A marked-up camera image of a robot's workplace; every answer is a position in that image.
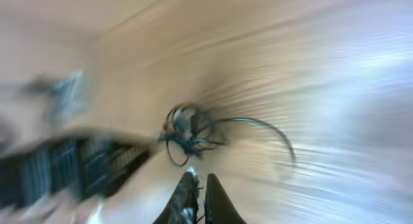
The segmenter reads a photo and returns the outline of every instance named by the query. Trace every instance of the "wooden surface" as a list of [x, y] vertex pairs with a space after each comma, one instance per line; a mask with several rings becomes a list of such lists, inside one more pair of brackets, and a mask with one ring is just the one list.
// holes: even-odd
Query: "wooden surface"
[[[256, 117], [292, 140], [290, 179], [273, 167], [286, 159], [275, 146], [251, 141], [190, 162], [203, 178], [217, 173], [246, 221], [411, 222], [413, 0], [147, 7], [93, 45], [99, 86], [86, 124], [153, 136], [184, 101]], [[108, 201], [107, 220], [150, 223], [182, 173], [159, 153]]]

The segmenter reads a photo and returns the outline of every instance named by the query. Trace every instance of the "black container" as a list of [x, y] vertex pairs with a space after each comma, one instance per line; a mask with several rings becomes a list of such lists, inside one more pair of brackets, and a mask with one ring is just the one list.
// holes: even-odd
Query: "black container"
[[0, 208], [25, 207], [64, 188], [79, 201], [109, 197], [150, 157], [147, 139], [103, 130], [77, 130], [36, 145], [0, 159]]

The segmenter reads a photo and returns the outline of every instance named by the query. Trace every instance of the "wire bundle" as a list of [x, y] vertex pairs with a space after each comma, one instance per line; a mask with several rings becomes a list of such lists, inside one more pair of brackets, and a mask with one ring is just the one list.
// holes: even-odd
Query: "wire bundle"
[[[293, 163], [295, 162], [296, 155], [290, 140], [275, 126], [250, 117], [212, 119], [206, 110], [194, 103], [182, 103], [175, 106], [168, 113], [163, 126], [164, 134], [160, 140], [166, 141], [166, 151], [172, 163], [183, 167], [188, 162], [190, 156], [201, 157], [203, 151], [214, 150], [220, 145], [227, 145], [227, 137], [220, 129], [219, 124], [228, 122], [249, 123], [270, 129], [274, 134], [281, 137], [281, 140], [288, 148]], [[173, 159], [169, 149], [170, 141], [177, 143], [183, 149], [186, 155], [183, 163], [177, 163]]]

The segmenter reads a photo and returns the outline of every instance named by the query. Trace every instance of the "blurred background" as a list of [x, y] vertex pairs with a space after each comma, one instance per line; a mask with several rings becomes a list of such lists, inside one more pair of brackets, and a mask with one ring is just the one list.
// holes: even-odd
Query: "blurred background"
[[[249, 223], [412, 219], [413, 0], [0, 0], [0, 42], [0, 117], [16, 146], [53, 131], [39, 128], [46, 101], [10, 97], [10, 84], [81, 70], [91, 95], [62, 129], [154, 137], [193, 101], [285, 132], [288, 182], [257, 144], [190, 161], [223, 178]], [[114, 216], [150, 223], [181, 173], [161, 152], [108, 201], [132, 200]]]

